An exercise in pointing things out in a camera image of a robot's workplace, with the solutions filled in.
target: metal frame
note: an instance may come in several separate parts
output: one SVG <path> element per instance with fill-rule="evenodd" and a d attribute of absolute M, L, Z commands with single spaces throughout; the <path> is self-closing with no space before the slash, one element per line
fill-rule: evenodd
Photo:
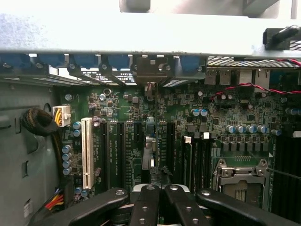
<path fill-rule="evenodd" d="M 72 18 L 71 23 L 60 26 L 69 18 Z M 99 29 L 100 21 L 106 21 L 103 32 Z M 299 51 L 266 51 L 262 44 L 262 34 L 266 28 L 283 28 L 293 24 L 301 25 L 301 21 L 243 16 L 94 14 L 76 9 L 56 12 L 53 17 L 53 12 L 21 14 L 16 11 L 0 13 L 0 52 L 298 59 L 301 58 Z M 87 35 L 79 30 L 81 27 L 99 35 Z M 137 36 L 124 35 L 131 32 L 136 32 Z"/>

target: component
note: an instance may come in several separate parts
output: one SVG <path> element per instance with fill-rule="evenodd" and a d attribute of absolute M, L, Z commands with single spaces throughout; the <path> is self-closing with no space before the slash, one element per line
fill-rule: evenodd
<path fill-rule="evenodd" d="M 59 127 L 69 126 L 71 123 L 70 106 L 55 106 L 52 108 L 53 117 Z"/>
<path fill-rule="evenodd" d="M 82 125 L 82 160 L 83 160 L 83 187 L 91 189 L 94 184 L 93 162 L 93 134 L 92 118 L 81 119 Z"/>

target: white power connector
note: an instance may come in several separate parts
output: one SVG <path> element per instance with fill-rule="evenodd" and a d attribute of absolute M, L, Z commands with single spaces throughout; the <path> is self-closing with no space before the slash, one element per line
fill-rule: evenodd
<path fill-rule="evenodd" d="M 53 116 L 55 113 L 56 109 L 61 109 L 62 114 L 60 116 L 60 119 L 62 120 L 62 124 L 59 125 L 59 127 L 65 127 L 65 126 L 70 126 L 71 124 L 71 110 L 70 110 L 70 106 L 54 106 L 52 107 L 52 112 L 53 112 Z"/>

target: pcie slot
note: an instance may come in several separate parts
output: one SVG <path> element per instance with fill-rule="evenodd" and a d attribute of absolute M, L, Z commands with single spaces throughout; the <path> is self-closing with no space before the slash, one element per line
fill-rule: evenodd
<path fill-rule="evenodd" d="M 85 189 L 91 189 L 94 184 L 92 118 L 81 119 L 81 126 L 83 187 Z"/>
<path fill-rule="evenodd" d="M 171 173 L 174 172 L 174 157 L 175 157 L 175 123 L 168 122 L 166 129 L 166 165 Z"/>
<path fill-rule="evenodd" d="M 109 190 L 111 189 L 110 183 L 110 152 L 109 152 L 109 125 L 107 122 L 100 123 L 100 152 L 101 152 L 101 159 L 102 164 L 105 168 L 105 175 L 104 181 L 106 184 L 106 188 Z"/>
<path fill-rule="evenodd" d="M 124 122 L 117 122 L 118 172 L 121 176 L 121 187 L 126 187 L 126 137 Z"/>

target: cable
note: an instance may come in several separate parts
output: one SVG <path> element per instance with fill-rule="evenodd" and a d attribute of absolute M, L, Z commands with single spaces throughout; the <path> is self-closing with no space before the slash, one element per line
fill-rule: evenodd
<path fill-rule="evenodd" d="M 258 89 L 261 89 L 261 90 L 264 90 L 264 91 L 278 93 L 278 94 L 281 94 L 281 95 L 301 94 L 301 91 L 291 91 L 291 92 L 279 91 L 279 90 L 276 90 L 276 89 L 267 89 L 267 88 L 255 85 L 253 83 L 247 82 L 247 83 L 240 83 L 237 86 L 227 87 L 227 88 L 224 89 L 224 91 L 220 91 L 220 92 L 215 93 L 212 97 L 210 97 L 210 99 L 213 100 L 216 96 L 223 94 L 225 91 L 230 90 L 230 89 L 236 89 L 237 87 L 240 87 L 240 86 L 253 86 L 255 88 L 258 88 Z"/>

